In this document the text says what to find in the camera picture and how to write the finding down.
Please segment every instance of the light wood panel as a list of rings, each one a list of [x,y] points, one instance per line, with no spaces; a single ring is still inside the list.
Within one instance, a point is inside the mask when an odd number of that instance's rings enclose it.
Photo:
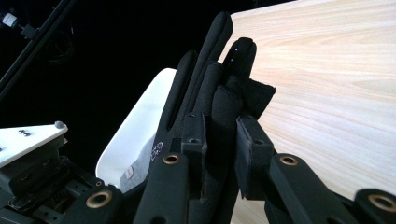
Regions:
[[[226,49],[252,38],[251,77],[276,87],[259,120],[276,150],[349,199],[366,188],[396,194],[396,1],[296,1],[232,18]],[[233,223],[265,220],[246,221],[262,212],[249,203],[238,200]]]

